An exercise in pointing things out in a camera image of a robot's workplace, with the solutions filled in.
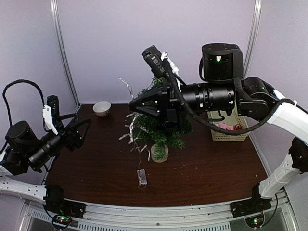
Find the small green christmas tree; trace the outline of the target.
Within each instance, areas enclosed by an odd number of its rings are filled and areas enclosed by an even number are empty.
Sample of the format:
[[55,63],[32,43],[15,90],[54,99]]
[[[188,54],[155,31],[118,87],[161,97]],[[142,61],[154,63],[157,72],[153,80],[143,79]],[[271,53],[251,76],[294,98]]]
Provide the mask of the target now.
[[[164,80],[164,78],[154,77],[150,86],[140,91],[137,97],[156,85],[162,85]],[[157,102],[149,102],[148,105],[157,106]],[[185,141],[181,136],[190,133],[192,125],[182,112],[180,113],[180,128],[166,128],[158,118],[133,111],[132,113],[133,118],[129,128],[130,141],[134,143],[135,149],[140,153],[146,149],[154,161],[164,162],[167,159],[170,146],[180,149],[185,147]]]

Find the clear battery box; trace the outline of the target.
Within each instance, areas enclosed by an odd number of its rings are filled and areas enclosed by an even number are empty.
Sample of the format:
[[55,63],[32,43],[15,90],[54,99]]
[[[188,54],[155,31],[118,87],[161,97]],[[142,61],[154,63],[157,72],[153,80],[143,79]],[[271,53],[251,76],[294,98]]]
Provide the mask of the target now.
[[147,185],[148,182],[147,182],[146,172],[144,169],[137,170],[137,176],[138,176],[139,186]]

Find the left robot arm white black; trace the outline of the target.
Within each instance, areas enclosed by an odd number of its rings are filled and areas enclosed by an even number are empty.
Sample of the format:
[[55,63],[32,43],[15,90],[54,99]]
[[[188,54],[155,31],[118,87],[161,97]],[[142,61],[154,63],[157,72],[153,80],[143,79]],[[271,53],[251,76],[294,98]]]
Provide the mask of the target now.
[[55,130],[38,139],[26,121],[12,125],[5,139],[8,147],[0,155],[0,192],[51,206],[59,214],[69,210],[64,191],[58,186],[33,185],[13,180],[13,176],[27,173],[29,169],[41,172],[42,167],[57,157],[63,148],[74,151],[83,146],[91,126],[91,119],[62,123],[69,116],[56,118]]

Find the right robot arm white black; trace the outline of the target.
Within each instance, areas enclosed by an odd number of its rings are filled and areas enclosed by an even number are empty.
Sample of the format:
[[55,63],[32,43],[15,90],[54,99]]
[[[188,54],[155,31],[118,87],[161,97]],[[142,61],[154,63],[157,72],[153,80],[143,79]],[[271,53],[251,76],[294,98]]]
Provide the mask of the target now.
[[[227,135],[240,135],[264,124],[275,125],[294,136],[284,161],[261,181],[247,201],[247,209],[257,212],[293,177],[308,170],[308,113],[296,101],[287,99],[258,77],[244,77],[243,54],[239,46],[210,43],[202,46],[199,64],[200,84],[186,84],[169,56],[150,46],[142,53],[153,75],[163,78],[160,85],[129,103],[131,111],[151,116],[169,127],[180,125],[180,114],[187,113],[200,124]],[[201,113],[233,110],[252,118],[255,125],[225,130],[201,118]]]

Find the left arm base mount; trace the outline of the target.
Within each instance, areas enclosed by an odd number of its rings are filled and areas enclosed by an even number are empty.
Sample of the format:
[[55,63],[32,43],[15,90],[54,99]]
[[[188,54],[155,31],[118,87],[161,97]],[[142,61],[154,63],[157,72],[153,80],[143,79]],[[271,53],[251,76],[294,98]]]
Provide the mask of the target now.
[[44,208],[47,211],[73,218],[83,218],[86,205],[64,198],[64,190],[59,185],[46,185],[46,195],[43,197]]

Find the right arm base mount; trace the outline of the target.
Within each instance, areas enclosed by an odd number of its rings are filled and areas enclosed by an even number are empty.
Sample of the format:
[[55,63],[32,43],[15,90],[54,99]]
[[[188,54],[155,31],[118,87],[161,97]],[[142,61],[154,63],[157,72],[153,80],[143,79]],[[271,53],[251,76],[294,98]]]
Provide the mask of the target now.
[[271,199],[261,198],[258,183],[252,188],[252,197],[250,199],[230,203],[230,207],[233,217],[237,218],[270,209]]

